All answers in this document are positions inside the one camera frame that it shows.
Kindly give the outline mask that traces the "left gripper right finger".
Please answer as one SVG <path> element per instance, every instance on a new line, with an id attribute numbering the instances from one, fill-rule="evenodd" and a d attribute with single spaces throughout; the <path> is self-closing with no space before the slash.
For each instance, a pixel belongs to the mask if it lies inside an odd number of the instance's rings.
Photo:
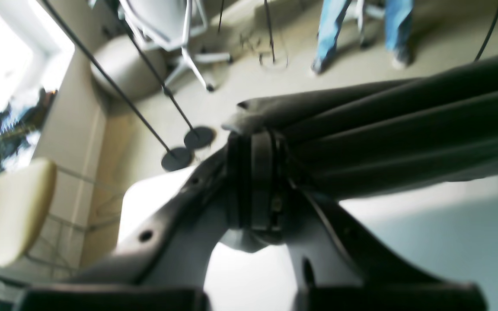
<path id="1" fill-rule="evenodd" d="M 285 244 L 297 311 L 485 311 L 477 285 L 433 276 L 401 258 L 318 189 L 284 140 L 251 136 L 251 230 Z"/>

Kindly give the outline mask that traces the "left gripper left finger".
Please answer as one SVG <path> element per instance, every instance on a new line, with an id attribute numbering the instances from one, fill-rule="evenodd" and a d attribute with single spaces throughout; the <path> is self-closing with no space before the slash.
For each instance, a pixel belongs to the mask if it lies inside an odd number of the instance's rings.
<path id="1" fill-rule="evenodd" d="M 249 136 L 231 133 L 111 254 L 69 281 L 30 287 L 14 310 L 209 310 L 206 270 L 223 235 L 246 221 L 250 156 Z"/>

